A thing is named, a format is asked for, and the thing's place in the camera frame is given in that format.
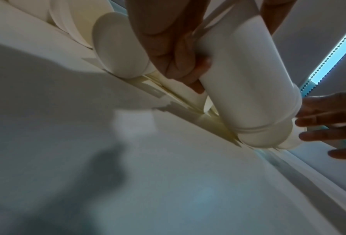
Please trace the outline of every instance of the person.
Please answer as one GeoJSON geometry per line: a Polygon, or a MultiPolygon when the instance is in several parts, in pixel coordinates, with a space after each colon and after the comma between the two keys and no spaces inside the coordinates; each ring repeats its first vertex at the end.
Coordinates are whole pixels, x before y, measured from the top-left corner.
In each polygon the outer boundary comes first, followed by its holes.
{"type": "MultiPolygon", "coordinates": [[[[297,0],[264,0],[260,14],[274,33],[297,0]]],[[[211,58],[194,52],[193,31],[202,22],[210,0],[126,0],[132,28],[155,67],[167,78],[180,81],[197,93],[199,78],[211,67],[211,58]]],[[[296,124],[301,127],[346,122],[346,93],[308,97],[296,124]]],[[[302,133],[304,141],[346,139],[346,127],[302,133]]],[[[329,152],[345,158],[346,149],[329,152]]]]}

